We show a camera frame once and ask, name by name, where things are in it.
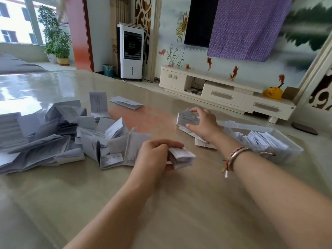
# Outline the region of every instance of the blue trash bin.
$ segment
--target blue trash bin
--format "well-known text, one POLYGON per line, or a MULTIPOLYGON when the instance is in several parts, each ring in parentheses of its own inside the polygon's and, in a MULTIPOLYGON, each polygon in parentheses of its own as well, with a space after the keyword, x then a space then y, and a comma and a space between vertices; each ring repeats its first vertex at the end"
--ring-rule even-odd
POLYGON ((114 66, 105 64, 103 65, 104 75, 107 77, 114 77, 114 66))

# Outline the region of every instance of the wrist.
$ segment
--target wrist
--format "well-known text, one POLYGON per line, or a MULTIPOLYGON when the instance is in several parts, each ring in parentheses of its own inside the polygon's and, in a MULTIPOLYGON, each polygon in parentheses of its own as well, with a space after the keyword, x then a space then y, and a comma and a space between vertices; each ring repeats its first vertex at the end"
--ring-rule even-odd
POLYGON ((223 139, 225 135, 226 134, 222 131, 221 127, 216 127, 213 129, 213 133, 209 138, 207 138, 206 141, 216 146, 217 142, 223 139))
POLYGON ((150 197, 154 190, 154 183, 152 183, 150 180, 141 180, 134 176, 129 176, 124 187, 131 191, 141 193, 150 197))

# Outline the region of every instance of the fan grille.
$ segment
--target fan grille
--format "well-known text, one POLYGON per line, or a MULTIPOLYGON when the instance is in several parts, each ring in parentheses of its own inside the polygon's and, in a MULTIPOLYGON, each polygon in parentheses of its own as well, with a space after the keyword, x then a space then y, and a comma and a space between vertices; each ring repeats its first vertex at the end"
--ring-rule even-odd
POLYGON ((129 31, 124 31, 123 49, 125 59, 141 60, 142 35, 129 31))

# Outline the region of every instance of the wall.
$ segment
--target wall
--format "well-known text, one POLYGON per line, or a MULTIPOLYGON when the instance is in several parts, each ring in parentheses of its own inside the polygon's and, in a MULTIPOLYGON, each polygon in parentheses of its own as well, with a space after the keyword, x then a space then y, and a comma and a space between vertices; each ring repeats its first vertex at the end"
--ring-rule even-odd
POLYGON ((238 79, 248 83, 261 83, 264 87, 279 85, 278 75, 285 75, 285 85, 298 87, 301 80, 331 31, 330 15, 321 10, 332 6, 332 0, 294 0, 292 5, 293 19, 285 21, 277 42, 266 62, 252 62, 233 59, 212 58, 211 69, 207 63, 207 48, 184 45, 185 30, 176 34, 178 27, 186 28, 191 0, 162 0, 158 53, 156 57, 155 76, 160 77, 160 66, 174 64, 207 73, 228 76, 234 66, 239 67, 238 79), (295 13, 301 10, 304 18, 295 13))
POLYGON ((90 24, 94 71, 103 70, 103 64, 112 63, 110 33, 110 0, 86 0, 90 24))
POLYGON ((41 45, 0 42, 0 52, 12 54, 26 62, 48 62, 41 45))

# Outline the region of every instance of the black television screen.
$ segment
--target black television screen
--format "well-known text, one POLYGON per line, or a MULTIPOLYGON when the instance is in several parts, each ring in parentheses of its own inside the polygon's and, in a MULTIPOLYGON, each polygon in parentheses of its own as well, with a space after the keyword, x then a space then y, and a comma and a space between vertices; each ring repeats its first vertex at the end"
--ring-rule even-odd
POLYGON ((209 47, 218 0, 191 0, 185 44, 209 47))

